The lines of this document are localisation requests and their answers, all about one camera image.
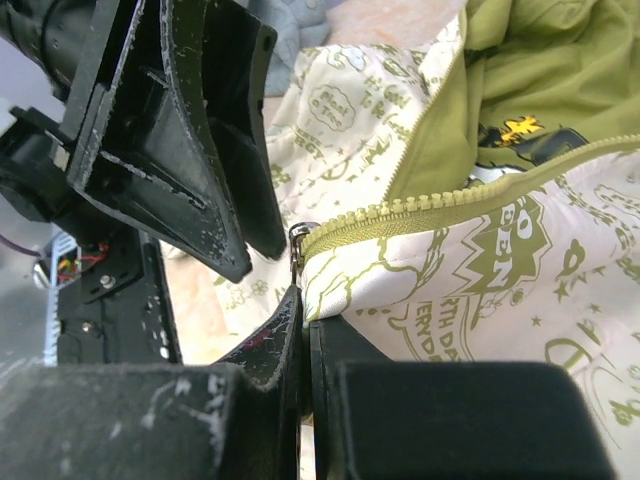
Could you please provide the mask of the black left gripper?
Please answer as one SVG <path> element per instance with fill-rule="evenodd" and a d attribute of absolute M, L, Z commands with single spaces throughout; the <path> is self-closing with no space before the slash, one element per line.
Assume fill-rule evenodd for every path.
<path fill-rule="evenodd" d="M 54 163 L 57 153 L 72 153 L 61 122 L 33 105 L 7 104 L 1 197 L 37 223 L 98 225 L 101 210 L 241 280 L 251 262 L 203 96 L 203 34 L 217 5 L 132 4 L 111 78 L 96 85 L 67 177 Z M 1 3 L 1 38 L 41 70 L 61 104 L 95 6 Z"/>

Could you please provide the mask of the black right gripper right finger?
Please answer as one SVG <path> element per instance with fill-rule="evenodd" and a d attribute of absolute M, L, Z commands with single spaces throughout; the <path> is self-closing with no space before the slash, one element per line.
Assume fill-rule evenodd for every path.
<path fill-rule="evenodd" d="M 320 479 L 612 479 L 574 382 L 531 362 L 393 361 L 341 317 L 311 325 Z"/>

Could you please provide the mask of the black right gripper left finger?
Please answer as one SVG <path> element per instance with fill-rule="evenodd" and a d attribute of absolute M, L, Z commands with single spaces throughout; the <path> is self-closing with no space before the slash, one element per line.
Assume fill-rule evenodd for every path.
<path fill-rule="evenodd" d="M 5 479 L 296 479 L 301 294 L 209 366 L 34 367 L 1 390 Z"/>

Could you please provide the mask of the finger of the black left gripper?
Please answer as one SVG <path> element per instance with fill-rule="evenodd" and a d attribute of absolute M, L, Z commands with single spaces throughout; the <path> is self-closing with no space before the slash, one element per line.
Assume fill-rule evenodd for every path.
<path fill-rule="evenodd" d="M 277 259 L 286 235 L 272 185 L 264 90 L 276 32 L 235 1 L 210 1 L 203 30 L 203 95 L 243 241 Z"/>

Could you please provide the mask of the silver zipper pull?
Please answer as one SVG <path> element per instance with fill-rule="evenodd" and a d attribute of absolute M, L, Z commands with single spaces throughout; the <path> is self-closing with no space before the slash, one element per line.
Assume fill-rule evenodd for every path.
<path fill-rule="evenodd" d="M 302 242 L 317 226 L 318 224 L 315 222 L 299 222 L 289 230 L 289 263 L 292 285 L 297 284 L 299 274 L 303 268 Z"/>

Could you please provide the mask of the cream green printed jacket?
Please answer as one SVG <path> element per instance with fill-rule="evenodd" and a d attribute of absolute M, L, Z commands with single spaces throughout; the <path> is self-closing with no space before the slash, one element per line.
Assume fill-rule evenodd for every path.
<path fill-rule="evenodd" d="M 344 23 L 347 17 L 352 24 Z M 639 475 L 639 5 L 349 1 L 267 105 L 303 322 L 541 361 Z"/>

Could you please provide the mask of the light grey sweatshirt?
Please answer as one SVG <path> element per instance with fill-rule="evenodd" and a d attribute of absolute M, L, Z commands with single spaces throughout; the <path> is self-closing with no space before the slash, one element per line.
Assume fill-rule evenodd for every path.
<path fill-rule="evenodd" d="M 266 1 L 265 7 L 263 19 L 277 35 L 265 83 L 265 96 L 274 98 L 288 89 L 299 52 L 321 46 L 330 26 L 325 1 Z"/>

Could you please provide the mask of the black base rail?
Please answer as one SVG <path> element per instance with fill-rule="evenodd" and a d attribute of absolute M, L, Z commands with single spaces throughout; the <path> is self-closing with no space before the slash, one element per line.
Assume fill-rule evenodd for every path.
<path fill-rule="evenodd" d="M 125 227 L 85 252 L 52 241 L 44 364 L 180 364 L 159 243 Z"/>

